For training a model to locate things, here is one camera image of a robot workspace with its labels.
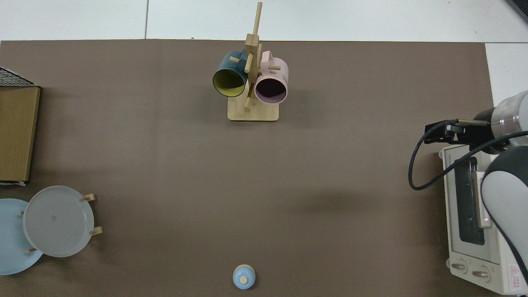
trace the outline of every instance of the mug handle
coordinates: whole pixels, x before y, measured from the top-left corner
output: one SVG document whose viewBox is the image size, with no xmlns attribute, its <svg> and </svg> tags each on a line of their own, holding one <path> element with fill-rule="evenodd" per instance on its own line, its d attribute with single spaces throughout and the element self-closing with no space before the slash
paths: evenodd
<svg viewBox="0 0 528 297">
<path fill-rule="evenodd" d="M 260 61 L 260 71 L 262 75 L 269 75 L 268 65 L 273 61 L 271 51 L 265 51 L 262 53 L 262 60 Z"/>
</svg>

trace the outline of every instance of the pink mug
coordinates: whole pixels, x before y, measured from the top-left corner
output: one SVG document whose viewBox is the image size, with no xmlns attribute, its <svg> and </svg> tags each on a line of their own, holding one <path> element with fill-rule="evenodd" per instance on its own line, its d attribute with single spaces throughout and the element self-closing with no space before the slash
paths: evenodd
<svg viewBox="0 0 528 297">
<path fill-rule="evenodd" d="M 262 75 L 255 83 L 255 95 L 267 104 L 279 104 L 288 96 L 288 65 L 274 58 L 270 51 L 262 53 L 260 61 Z"/>
</svg>

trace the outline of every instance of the warning label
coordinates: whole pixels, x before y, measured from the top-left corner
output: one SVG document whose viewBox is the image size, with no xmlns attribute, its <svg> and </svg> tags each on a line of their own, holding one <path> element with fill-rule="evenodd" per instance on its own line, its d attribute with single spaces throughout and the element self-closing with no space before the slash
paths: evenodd
<svg viewBox="0 0 528 297">
<path fill-rule="evenodd" d="M 521 273 L 518 265 L 510 265 L 510 290 L 521 289 Z"/>
</svg>

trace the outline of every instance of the green mug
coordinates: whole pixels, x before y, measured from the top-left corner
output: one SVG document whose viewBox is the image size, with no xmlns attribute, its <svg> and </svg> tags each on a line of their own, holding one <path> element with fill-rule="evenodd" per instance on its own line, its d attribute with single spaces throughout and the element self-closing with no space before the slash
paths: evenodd
<svg viewBox="0 0 528 297">
<path fill-rule="evenodd" d="M 248 74 L 244 72 L 246 67 L 246 50 L 233 51 L 225 55 L 213 75 L 214 88 L 222 95 L 236 97 L 246 88 Z"/>
</svg>

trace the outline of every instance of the light blue plate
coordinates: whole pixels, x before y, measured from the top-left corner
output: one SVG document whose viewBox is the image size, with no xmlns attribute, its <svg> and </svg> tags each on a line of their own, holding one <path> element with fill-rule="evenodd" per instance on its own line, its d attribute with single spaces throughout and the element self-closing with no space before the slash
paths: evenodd
<svg viewBox="0 0 528 297">
<path fill-rule="evenodd" d="M 42 253 L 38 250 L 26 253 L 33 248 L 27 241 L 22 227 L 27 202 L 18 199 L 0 199 L 0 275 L 18 273 L 35 264 Z"/>
</svg>

